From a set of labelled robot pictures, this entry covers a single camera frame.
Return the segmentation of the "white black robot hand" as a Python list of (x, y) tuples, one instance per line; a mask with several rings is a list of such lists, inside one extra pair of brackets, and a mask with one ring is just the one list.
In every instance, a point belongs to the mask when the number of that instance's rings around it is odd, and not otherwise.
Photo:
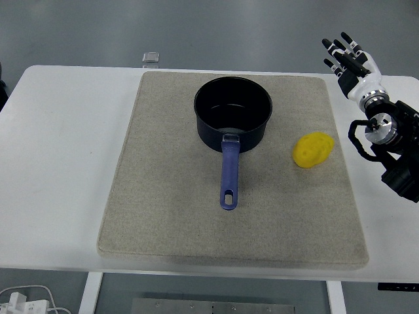
[(331, 57), (323, 62), (336, 75), (344, 96), (356, 102), (361, 110), (374, 97), (389, 99), (373, 57), (347, 33), (342, 32), (340, 36), (341, 41), (323, 39), (321, 42)]

